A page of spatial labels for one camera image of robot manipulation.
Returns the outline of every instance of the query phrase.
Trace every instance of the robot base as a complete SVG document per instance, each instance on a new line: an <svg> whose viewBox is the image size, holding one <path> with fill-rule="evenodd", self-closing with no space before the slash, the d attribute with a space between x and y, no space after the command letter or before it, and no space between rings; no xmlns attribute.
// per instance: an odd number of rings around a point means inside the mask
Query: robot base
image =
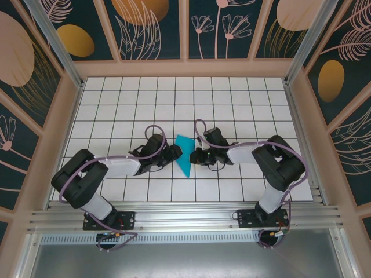
<svg viewBox="0 0 371 278"><path fill-rule="evenodd" d="M280 208L275 211L274 215L268 217L265 223L256 217L256 210L238 210L236 211L239 228L279 228L279 222L281 221L284 225L289 225L288 212L284 208Z"/></svg>
<svg viewBox="0 0 371 278"><path fill-rule="evenodd" d="M82 229L85 231L103 231L107 230L95 222L88 214L84 214ZM116 220L111 228L116 230L133 230L135 223L134 211L119 211Z"/></svg>

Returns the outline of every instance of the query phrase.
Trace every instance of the purple cable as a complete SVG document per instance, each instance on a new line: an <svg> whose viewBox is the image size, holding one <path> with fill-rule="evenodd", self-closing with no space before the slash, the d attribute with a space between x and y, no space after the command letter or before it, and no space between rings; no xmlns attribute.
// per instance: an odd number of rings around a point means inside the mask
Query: purple cable
<svg viewBox="0 0 371 278"><path fill-rule="evenodd" d="M304 168L305 168L305 175L304 177L295 182L294 184L292 184L291 186L288 187L288 190L286 190L286 192L283 194L283 197L280 201L280 204L289 204L289 226L288 228L290 227L290 222L291 222L291 200L289 199L287 202L285 202L285 199L287 197L287 195L289 194L289 192L296 186L298 186L299 184L301 184L302 182L304 182L307 178L308 178L308 175L309 175L309 166L308 166L308 163L305 161L304 158L302 158L297 152L295 152L293 149L290 149L284 145L281 145L281 144L278 144L278 143L274 143L274 142L269 142L269 141L260 141L260 142L246 142L246 143L241 143L241 144L235 144L235 145L232 145L232 146L219 146L219 145L214 145L214 144L211 144L209 142L207 142L205 139L202 138L202 136L200 135L200 133L198 132L197 130L197 123L198 122L201 122L203 124L203 132L206 131L206 123L202 120L202 119L197 119L195 120L195 123L194 123L194 127L195 127L195 132L198 136L198 138L204 142L205 144L208 144L209 146L211 147L214 147L214 148L220 148L220 149L231 149L231 148L236 148L236 147L240 147L240 146L249 146L249 145L272 145L272 146L276 146L276 147L279 147L279 148L282 148L282 149L285 149L286 151L294 154L294 156L296 156L298 158L298 160L300 160L300 162L304 165ZM262 247L271 247L267 244L265 244L264 242L261 241L261 234L264 232L264 229L261 230L259 232L259 236L258 236L258 244ZM275 246L278 246L280 245L280 243L282 242L283 238L275 245Z"/></svg>
<svg viewBox="0 0 371 278"><path fill-rule="evenodd" d="M68 203L68 202L65 202L64 200L62 200L62 196L64 194L64 192L66 191L67 187L70 185L71 181L85 168L87 168L89 165L93 164L94 162L98 162L98 161L102 161L102 160L107 160L107 159L123 159L123 158L130 158L130 159L137 159L137 160L142 160L142 159L149 159L149 158L153 158L155 155L159 154L160 151L163 149L163 147L165 146L165 142L166 142L166 136L165 136L165 131L157 126L157 125L150 125L146 128L146 130L144 131L144 135L146 137L146 139L148 139L147 137L147 131L149 128L151 127L157 127L158 129L160 129L161 133L162 133L162 143L161 143L161 146L158 148L157 151L155 151L152 155L148 155L148 156L143 156L143 157L137 157L137 156L130 156L130 155L111 155L111 156L103 156L101 158L94 158L88 162L86 162L84 165L82 165L79 169L76 170L76 172L74 172L72 174L72 176L66 181L66 183L63 185L62 189L60 190L60 193L59 193L59 202L61 203ZM93 214L89 214L91 218L94 219L94 221L96 221L99 225L101 225L103 228L106 228L107 230L109 231L112 231L112 232L115 232L115 233L120 233L122 235L133 235L132 237L130 237L128 240L126 240L125 242L117 245L117 246L114 246L113 248L111 248L110 250L111 251L115 251L117 249L120 249L121 247L123 247L127 242L133 240L138 234L137 233L134 233L134 232L125 232L125 231L120 231L120 230L116 230L116 229L113 229L105 224L103 224L98 218L96 218ZM103 239L99 240L98 241L98 247L100 249L100 251L103 251L105 249L102 249L101 246L100 246L100 243Z"/></svg>

